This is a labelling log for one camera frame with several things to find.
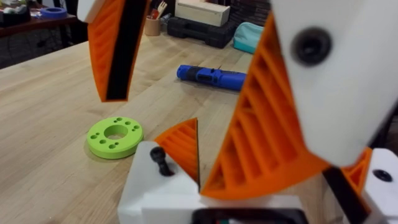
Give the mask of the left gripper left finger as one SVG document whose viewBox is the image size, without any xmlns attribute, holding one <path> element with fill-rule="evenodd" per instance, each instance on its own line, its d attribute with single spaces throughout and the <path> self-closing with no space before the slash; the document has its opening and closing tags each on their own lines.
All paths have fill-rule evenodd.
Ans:
<svg viewBox="0 0 398 224">
<path fill-rule="evenodd" d="M 120 223 L 191 223 L 200 209 L 198 122 L 139 143 L 118 205 Z"/>
</svg>

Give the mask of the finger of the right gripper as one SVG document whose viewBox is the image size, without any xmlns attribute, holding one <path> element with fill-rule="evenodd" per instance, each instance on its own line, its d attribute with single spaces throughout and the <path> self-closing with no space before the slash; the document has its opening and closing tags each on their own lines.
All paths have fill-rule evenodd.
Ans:
<svg viewBox="0 0 398 224">
<path fill-rule="evenodd" d="M 127 101 L 150 0 L 81 0 L 91 67 L 102 102 Z"/>
<path fill-rule="evenodd" d="M 272 1 L 201 194 L 269 195 L 359 158 L 397 104 L 397 0 Z"/>
</svg>

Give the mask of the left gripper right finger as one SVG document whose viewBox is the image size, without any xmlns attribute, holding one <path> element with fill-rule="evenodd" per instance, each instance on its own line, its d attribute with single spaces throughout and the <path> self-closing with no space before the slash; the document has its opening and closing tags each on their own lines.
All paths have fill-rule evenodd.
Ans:
<svg viewBox="0 0 398 224">
<path fill-rule="evenodd" d="M 350 167 L 323 172 L 338 205 L 332 223 L 397 223 L 397 156 L 367 148 Z"/>
</svg>

